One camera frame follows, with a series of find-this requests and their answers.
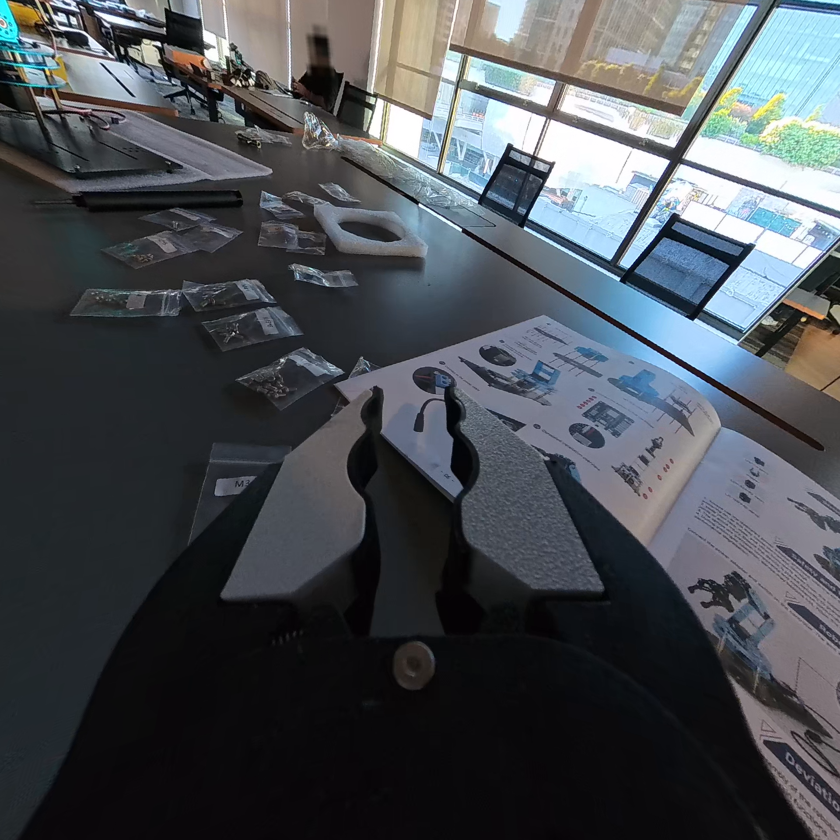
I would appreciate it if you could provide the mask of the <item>black screwdriver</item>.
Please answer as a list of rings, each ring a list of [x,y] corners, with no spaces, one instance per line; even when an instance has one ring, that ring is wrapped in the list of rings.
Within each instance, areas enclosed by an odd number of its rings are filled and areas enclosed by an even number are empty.
[[[37,207],[74,206],[92,213],[220,209],[241,207],[244,198],[239,190],[165,190],[82,192],[66,198],[38,199]]]

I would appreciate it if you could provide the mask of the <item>adjoining dark desk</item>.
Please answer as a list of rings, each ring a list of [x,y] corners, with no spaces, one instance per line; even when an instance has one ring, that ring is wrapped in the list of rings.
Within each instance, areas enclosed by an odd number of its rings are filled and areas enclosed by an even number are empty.
[[[838,401],[732,343],[704,322],[689,321],[620,283],[588,261],[494,217],[491,227],[452,230],[449,210],[427,206],[342,152],[318,153],[318,169],[365,207],[403,216],[428,213],[430,232],[411,225],[428,241],[433,280],[467,281],[466,322],[445,327],[455,304],[433,303],[417,315],[423,352],[456,343],[455,332],[472,336],[548,313],[562,324],[692,385],[718,410],[722,422],[767,446],[838,496]]]

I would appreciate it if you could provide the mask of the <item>scatter of clear screw bags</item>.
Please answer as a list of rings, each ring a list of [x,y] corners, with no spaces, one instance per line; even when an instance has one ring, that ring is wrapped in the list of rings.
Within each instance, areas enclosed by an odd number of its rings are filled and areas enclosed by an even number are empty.
[[[106,248],[106,253],[139,268],[199,251],[213,253],[240,235],[238,229],[221,225],[214,217],[184,206],[161,206],[143,220],[158,224],[163,230]],[[224,352],[302,335],[294,318],[277,305],[256,279],[206,284],[185,280],[180,290],[92,288],[82,293],[70,315],[104,319],[169,318],[178,316],[185,307],[203,315],[230,311],[201,322],[201,327]],[[342,374],[339,367],[320,355],[300,349],[238,381],[282,407]]]

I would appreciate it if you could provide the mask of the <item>dark work desk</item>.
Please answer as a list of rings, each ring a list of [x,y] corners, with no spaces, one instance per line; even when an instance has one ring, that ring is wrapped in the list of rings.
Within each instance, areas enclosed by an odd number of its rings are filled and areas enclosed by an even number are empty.
[[[653,362],[709,398],[724,422],[825,487],[838,477],[838,403],[709,339],[747,374],[740,403],[662,353],[403,200],[331,153],[270,147],[266,189],[314,193],[318,175],[418,224],[430,257],[357,259],[360,286],[290,279],[256,245],[261,185],[223,221],[243,234],[214,255],[126,269],[102,249],[145,232],[132,213],[35,206],[47,185],[2,164],[2,838],[48,789],[121,631],[186,545],[212,443],[295,444],[328,418],[323,386],[278,413],[236,376],[303,344],[348,371],[392,364],[542,314]],[[71,318],[89,287],[168,288],[255,277],[303,328],[221,353],[188,314]]]

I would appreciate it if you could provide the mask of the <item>white foam sheet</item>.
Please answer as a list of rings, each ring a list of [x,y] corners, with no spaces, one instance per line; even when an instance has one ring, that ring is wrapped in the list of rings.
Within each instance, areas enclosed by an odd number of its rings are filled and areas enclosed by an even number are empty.
[[[66,193],[149,190],[196,183],[220,183],[268,177],[272,170],[236,151],[186,133],[140,112],[128,111],[125,120],[115,127],[118,137],[181,165],[179,170],[118,174],[79,179],[55,166],[37,161],[26,153],[1,143],[1,159],[14,168],[29,173]]]

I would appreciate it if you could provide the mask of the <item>black mesh chair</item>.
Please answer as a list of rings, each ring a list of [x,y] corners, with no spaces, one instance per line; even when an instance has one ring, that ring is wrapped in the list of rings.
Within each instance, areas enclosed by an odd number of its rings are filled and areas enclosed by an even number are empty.
[[[621,283],[694,321],[753,250],[672,213]]]
[[[508,143],[478,204],[525,228],[553,168],[554,162],[545,161]]]

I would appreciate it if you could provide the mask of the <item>small clear screw pouch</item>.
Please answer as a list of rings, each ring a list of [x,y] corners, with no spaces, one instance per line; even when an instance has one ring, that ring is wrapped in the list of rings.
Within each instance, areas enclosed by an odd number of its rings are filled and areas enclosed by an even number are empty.
[[[268,467],[280,465],[287,445],[215,443],[209,456],[188,542],[194,540]]]

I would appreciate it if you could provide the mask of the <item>crumpled clear plastic wrap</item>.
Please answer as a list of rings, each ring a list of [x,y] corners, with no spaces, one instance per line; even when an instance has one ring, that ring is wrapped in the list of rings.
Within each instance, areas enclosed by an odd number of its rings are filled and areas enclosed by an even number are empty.
[[[382,151],[379,145],[369,139],[333,133],[311,110],[304,112],[301,143],[307,150],[336,152],[343,160],[356,165],[416,203],[438,211],[464,211],[480,215],[478,205],[453,187]]]

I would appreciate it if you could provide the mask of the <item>dark office desk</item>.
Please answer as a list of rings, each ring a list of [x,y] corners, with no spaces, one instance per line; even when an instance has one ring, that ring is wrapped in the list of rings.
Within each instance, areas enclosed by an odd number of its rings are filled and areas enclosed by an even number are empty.
[[[221,82],[206,79],[195,73],[192,65],[173,62],[165,56],[161,58],[161,65],[167,75],[176,79],[191,91],[195,99],[206,104],[209,119],[219,121],[217,95],[229,98],[244,119],[287,133],[302,135],[305,113],[313,113],[333,133],[343,137],[363,140],[374,145],[382,145],[382,141],[372,137],[362,129],[338,120],[331,112],[312,105],[305,100],[298,100],[284,95],[276,96],[268,91],[253,88],[231,87]]]
[[[63,102],[78,102],[117,110],[178,117],[172,103],[129,66],[105,56],[59,50],[66,85],[58,90]]]

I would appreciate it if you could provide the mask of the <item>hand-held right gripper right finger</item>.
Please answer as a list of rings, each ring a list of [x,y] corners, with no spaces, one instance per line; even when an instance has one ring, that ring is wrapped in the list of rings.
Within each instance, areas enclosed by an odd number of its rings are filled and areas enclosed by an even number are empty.
[[[435,596],[447,634],[495,613],[525,622],[549,602],[599,602],[605,586],[545,458],[455,385],[445,396],[460,484]]]

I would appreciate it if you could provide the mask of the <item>printed instruction manual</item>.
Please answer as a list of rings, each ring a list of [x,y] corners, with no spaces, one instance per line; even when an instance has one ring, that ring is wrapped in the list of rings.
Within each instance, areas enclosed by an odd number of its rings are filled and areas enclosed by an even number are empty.
[[[382,369],[383,434],[454,499],[445,388],[555,457],[647,545],[691,605],[749,730],[815,838],[838,838],[838,498],[723,428],[653,364],[548,317]]]

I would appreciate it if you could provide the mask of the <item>large window wall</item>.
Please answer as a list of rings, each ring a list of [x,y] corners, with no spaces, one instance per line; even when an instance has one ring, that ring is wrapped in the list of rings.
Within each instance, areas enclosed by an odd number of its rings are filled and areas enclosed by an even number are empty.
[[[478,196],[509,143],[554,162],[527,225],[624,270],[671,214],[754,244],[707,304],[750,331],[837,272],[838,2],[746,2],[681,116],[448,47],[432,119],[385,100],[391,151]]]

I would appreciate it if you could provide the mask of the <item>beige roller blind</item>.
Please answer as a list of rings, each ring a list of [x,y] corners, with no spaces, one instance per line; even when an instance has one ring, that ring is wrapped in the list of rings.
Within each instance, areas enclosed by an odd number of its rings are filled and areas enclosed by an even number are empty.
[[[458,2],[458,53],[681,116],[746,2]]]
[[[373,92],[432,119],[457,1],[381,1],[374,24]]]

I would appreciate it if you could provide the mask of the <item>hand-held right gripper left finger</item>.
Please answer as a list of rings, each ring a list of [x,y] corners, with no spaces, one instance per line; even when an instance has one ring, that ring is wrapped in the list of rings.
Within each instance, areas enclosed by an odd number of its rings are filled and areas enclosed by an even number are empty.
[[[334,608],[371,630],[381,574],[373,502],[382,390],[362,391],[285,457],[220,594],[224,602]]]

